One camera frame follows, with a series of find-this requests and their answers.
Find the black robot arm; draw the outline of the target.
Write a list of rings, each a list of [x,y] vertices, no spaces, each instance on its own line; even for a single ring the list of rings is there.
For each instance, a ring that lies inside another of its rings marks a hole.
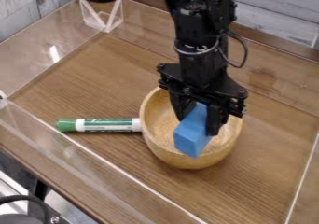
[[[230,79],[226,68],[244,62],[228,58],[228,40],[241,37],[229,29],[236,20],[233,0],[164,0],[174,24],[176,63],[157,66],[158,86],[168,91],[177,119],[196,104],[205,105],[204,132],[216,135],[229,116],[241,117],[248,91]]]

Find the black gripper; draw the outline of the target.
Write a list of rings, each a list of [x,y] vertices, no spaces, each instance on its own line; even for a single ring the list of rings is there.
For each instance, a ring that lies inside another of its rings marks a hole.
[[[229,114],[241,118],[246,89],[229,77],[226,64],[217,51],[178,55],[178,63],[157,65],[158,86],[169,91],[169,101],[178,121],[196,102],[206,105],[205,133],[218,134]]]

